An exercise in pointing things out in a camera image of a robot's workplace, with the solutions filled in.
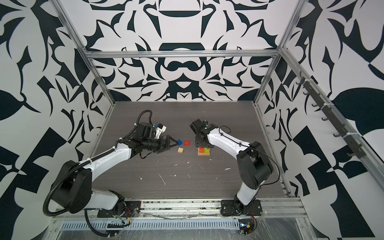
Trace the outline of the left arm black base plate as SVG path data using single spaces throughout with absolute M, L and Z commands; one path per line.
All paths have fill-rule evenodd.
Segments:
M 119 215 L 121 218 L 131 218 L 141 211 L 141 201 L 118 202 L 112 210 L 99 210 L 98 218 L 114 218 Z

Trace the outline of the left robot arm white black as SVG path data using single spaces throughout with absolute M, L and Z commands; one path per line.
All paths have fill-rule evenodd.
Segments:
M 44 214 L 58 216 L 90 209 L 120 214 L 124 207 L 124 197 L 115 191 L 93 189 L 93 182 L 114 166 L 135 156 L 144 159 L 142 151 L 159 154 L 178 146 L 177 140 L 163 135 L 166 129 L 162 124 L 139 123 L 131 133 L 119 138 L 107 151 L 80 162 L 66 162 L 44 201 Z

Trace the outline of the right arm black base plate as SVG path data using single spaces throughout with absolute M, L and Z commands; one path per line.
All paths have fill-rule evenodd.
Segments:
M 261 202 L 252 200 L 248 205 L 243 205 L 240 201 L 221 200 L 221 215 L 230 216 L 261 216 L 263 212 Z

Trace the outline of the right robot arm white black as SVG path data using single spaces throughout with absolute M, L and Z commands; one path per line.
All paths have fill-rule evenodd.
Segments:
M 239 140 L 225 132 L 224 126 L 218 127 L 197 119 L 190 127 L 196 135 L 197 147 L 218 147 L 237 160 L 242 185 L 234 197 L 234 208 L 241 215 L 250 212 L 261 186 L 274 172 L 273 159 L 259 142 Z

